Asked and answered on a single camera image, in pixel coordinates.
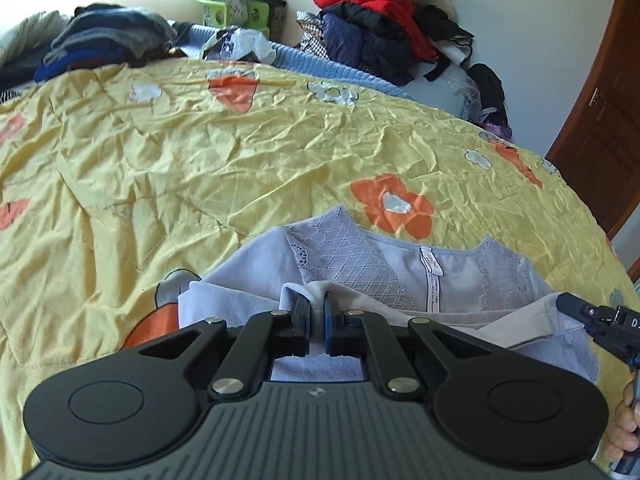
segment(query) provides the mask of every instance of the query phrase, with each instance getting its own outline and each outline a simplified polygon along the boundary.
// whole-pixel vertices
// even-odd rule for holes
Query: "gray sweater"
[[[343,206],[274,228],[243,246],[178,298],[180,327],[207,316],[240,326],[257,312],[312,305],[316,345],[308,358],[274,364],[272,380],[360,380],[358,359],[321,354],[322,297],[341,309],[379,312],[406,325],[425,316],[594,381],[597,359],[583,327],[558,313],[556,294],[529,260],[492,238],[448,250],[368,232]]]

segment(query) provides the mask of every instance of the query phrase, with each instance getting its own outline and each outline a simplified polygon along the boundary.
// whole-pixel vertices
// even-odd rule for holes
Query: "green plastic holder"
[[[247,0],[246,10],[249,18],[244,23],[232,23],[229,18],[229,8],[225,2],[215,2],[212,0],[196,1],[203,6],[202,14],[205,25],[210,25],[215,28],[224,28],[228,25],[253,28],[259,30],[269,39],[271,33],[269,27],[267,27],[270,12],[269,4],[256,2],[255,0]]]

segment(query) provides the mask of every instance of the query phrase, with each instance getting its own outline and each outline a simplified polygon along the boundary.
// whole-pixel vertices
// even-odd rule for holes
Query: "orange flower pattern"
[[[492,133],[482,131],[479,133],[480,138],[486,140],[489,144],[495,146],[495,152],[500,155],[504,160],[513,164],[516,169],[523,174],[527,179],[534,183],[538,187],[542,187],[542,182],[536,177],[531,168],[520,160],[520,154],[515,146],[511,146],[510,143],[502,140],[500,137],[495,136]]]
[[[24,115],[15,114],[11,119],[9,119],[4,128],[0,130],[0,146],[5,142],[9,137],[14,136],[16,133],[20,131],[20,129],[24,126]]]
[[[29,199],[15,200],[0,205],[0,231],[7,229],[27,209]]]
[[[255,72],[240,68],[222,68],[207,73],[209,92],[226,108],[245,114],[254,104],[260,82]]]
[[[397,175],[385,173],[374,180],[355,180],[351,192],[365,205],[369,221],[383,231],[395,233],[403,225],[417,240],[431,234],[433,205],[424,195],[407,191]]]
[[[199,281],[200,276],[187,269],[170,272],[156,286],[156,308],[134,327],[122,348],[131,348],[178,330],[178,296],[188,290],[189,283]]]

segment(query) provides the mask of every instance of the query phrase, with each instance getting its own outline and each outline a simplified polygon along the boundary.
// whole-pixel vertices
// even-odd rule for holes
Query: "plastic bag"
[[[219,30],[204,44],[202,58],[270,65],[276,60],[276,51],[264,34],[258,30],[227,27]]]
[[[433,108],[471,123],[480,115],[480,92],[478,85],[453,63],[435,81],[427,81],[422,76],[433,69],[432,63],[412,66],[413,81],[402,87],[411,98]]]

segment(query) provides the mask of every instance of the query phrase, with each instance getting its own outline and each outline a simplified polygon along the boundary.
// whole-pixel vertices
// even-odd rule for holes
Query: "circular pad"
[[[500,384],[489,393],[492,410],[507,420],[532,424],[555,417],[562,398],[549,386],[532,381]]]
[[[95,399],[106,399],[100,410],[95,409]],[[131,384],[101,381],[76,390],[69,400],[69,409],[77,418],[91,424],[115,424],[134,416],[144,402],[144,394]]]

